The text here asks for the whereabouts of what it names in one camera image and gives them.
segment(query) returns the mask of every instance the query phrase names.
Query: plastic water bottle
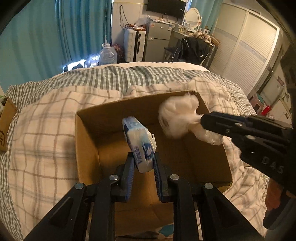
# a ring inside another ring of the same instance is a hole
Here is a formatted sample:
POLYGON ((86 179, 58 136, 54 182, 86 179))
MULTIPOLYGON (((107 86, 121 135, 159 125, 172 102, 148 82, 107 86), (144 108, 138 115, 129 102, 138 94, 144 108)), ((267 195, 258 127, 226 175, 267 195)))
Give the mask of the plastic water bottle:
POLYGON ((107 43, 105 36, 105 43, 102 44, 102 50, 100 51, 99 65, 104 64, 116 64, 117 63, 117 53, 115 48, 111 47, 109 43, 107 43))

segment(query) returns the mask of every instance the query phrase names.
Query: checkered bedsheet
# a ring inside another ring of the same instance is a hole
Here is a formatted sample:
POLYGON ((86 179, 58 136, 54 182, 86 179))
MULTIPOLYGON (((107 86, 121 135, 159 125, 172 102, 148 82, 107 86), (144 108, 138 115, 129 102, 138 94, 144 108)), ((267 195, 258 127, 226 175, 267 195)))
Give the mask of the checkered bedsheet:
MULTIPOLYGON (((22 240, 77 180, 74 144, 77 110, 120 98, 191 89, 201 94, 210 111, 255 114, 241 88, 230 81, 210 72, 169 67, 78 69, 44 81, 10 86, 6 96, 16 104, 20 114, 10 125, 8 151, 0 154, 0 219, 13 237, 22 240), (74 100, 74 107, 62 112, 56 109, 55 101, 66 106, 69 100, 74 100), (59 132, 51 127, 61 125, 67 118, 70 124, 66 133, 57 138, 59 132), (56 142, 49 148, 44 137, 52 135, 56 142)), ((223 144, 234 180, 225 195, 264 235, 266 177, 251 167, 244 168, 239 150, 227 137, 223 144)))

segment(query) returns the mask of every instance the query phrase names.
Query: television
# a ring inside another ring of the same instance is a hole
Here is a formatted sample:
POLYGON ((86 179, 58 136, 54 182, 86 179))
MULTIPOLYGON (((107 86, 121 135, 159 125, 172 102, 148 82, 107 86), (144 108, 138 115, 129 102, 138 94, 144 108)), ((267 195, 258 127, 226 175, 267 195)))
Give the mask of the television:
POLYGON ((186 2, 181 0, 148 0, 147 11, 183 18, 186 2))

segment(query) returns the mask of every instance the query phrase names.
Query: white plastic bag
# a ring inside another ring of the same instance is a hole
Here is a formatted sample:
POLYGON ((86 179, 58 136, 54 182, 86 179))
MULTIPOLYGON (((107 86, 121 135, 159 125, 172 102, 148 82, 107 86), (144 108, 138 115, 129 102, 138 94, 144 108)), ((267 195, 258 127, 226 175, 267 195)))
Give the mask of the white plastic bag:
POLYGON ((181 138, 189 131, 197 139, 212 145, 222 144, 222 135, 205 130, 200 124, 202 115, 196 114, 199 101, 195 95, 173 96, 159 107, 158 120, 165 135, 181 138))
POLYGON ((146 14, 146 15, 140 17, 140 18, 135 22, 134 25, 136 25, 136 26, 143 26, 143 25, 145 25, 145 24, 147 24, 147 23, 149 22, 149 20, 148 20, 149 18, 150 18, 150 16, 146 14))

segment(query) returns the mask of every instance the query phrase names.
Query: white wall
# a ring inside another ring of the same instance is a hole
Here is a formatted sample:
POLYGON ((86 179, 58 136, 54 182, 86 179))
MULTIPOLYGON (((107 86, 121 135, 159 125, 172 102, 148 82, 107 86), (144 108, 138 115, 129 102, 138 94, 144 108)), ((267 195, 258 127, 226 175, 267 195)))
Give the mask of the white wall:
MULTIPOLYGON (((128 23, 134 24, 140 17, 144 17, 146 14, 149 15, 153 19, 160 19, 162 17, 161 13, 149 12, 146 11, 148 0, 114 0, 113 3, 113 12, 112 12, 112 30, 111 30, 111 38, 112 44, 120 44, 123 46, 123 35, 124 32, 119 24, 119 7, 123 6, 124 13, 128 20, 128 23)), ((123 26, 127 24, 124 19, 123 13, 123 26)), ((177 19, 175 17, 169 16, 168 22, 174 23, 177 19)))
POLYGON ((247 9, 250 9, 252 11, 255 11, 257 13, 260 13, 260 15, 262 17, 265 17, 269 21, 271 21, 274 24, 276 24, 277 26, 279 26, 279 24, 273 18, 273 16, 267 10, 265 10, 265 8, 262 7, 256 0, 224 0, 223 2, 225 2, 225 3, 233 3, 233 4, 236 4, 236 5, 245 7, 247 9))
POLYGON ((4 91, 2 90, 1 86, 0 86, 0 95, 4 95, 4 91))

